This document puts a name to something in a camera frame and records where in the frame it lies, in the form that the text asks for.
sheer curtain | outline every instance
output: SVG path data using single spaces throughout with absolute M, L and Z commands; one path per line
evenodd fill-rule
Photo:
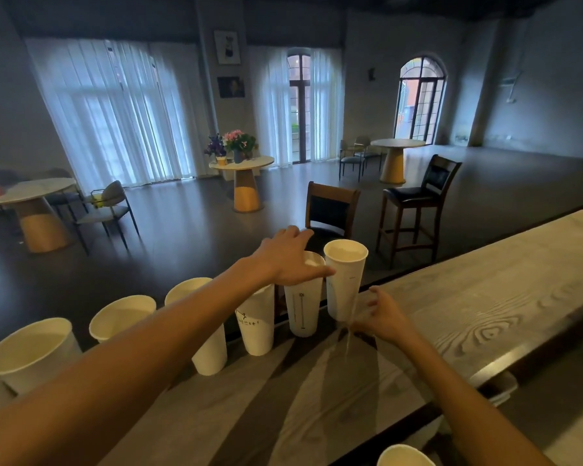
M 208 172 L 202 150 L 210 131 L 194 46 L 96 39 L 26 45 L 85 192 L 115 179 L 137 186 Z M 177 65 L 189 83 L 182 96 Z
M 279 166 L 293 161 L 287 51 L 280 47 L 249 46 L 259 151 L 273 156 L 274 164 Z
M 337 156 L 343 134 L 341 50 L 311 49 L 311 160 Z

ceiling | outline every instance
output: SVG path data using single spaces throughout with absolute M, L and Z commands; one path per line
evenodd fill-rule
M 386 14 L 424 13 L 476 21 L 497 17 L 526 17 L 553 0 L 287 0 L 328 4 Z

window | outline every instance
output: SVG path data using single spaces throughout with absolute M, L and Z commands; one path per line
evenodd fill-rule
M 304 163 L 311 155 L 311 57 L 287 57 L 290 76 L 291 150 L 294 163 Z
M 446 81 L 443 69 L 430 57 L 417 57 L 400 70 L 394 137 L 434 142 Z

bar stool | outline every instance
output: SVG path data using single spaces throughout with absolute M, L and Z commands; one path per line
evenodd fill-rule
M 375 250 L 380 251 L 380 239 L 382 236 L 391 242 L 389 269 L 393 267 L 395 253 L 401 250 L 432 249 L 432 261 L 436 260 L 443 204 L 447 196 L 447 191 L 451 185 L 451 181 L 461 164 L 462 162 L 455 162 L 434 154 L 429 161 L 428 169 L 425 172 L 420 187 L 388 188 L 382 191 L 382 211 Z M 387 211 L 387 200 L 395 204 L 397 207 L 395 226 L 390 229 L 384 228 L 384 215 Z M 421 210 L 424 207 L 436 208 L 436 214 L 434 217 L 434 235 L 430 235 L 427 230 L 421 227 Z M 402 215 L 404 214 L 405 209 L 417 210 L 414 227 L 401 227 Z M 397 240 L 400 232 L 414 232 L 412 245 L 397 247 Z M 431 243 L 417 243 L 419 232 L 427 235 Z

wooden counter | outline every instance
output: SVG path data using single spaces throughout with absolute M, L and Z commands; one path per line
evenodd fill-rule
M 583 314 L 583 210 L 383 287 L 480 385 Z M 164 393 L 101 464 L 326 465 L 431 399 L 395 347 L 352 337 L 346 356 L 322 312 L 315 336 L 281 326 L 263 357 L 231 344 L 221 373 Z

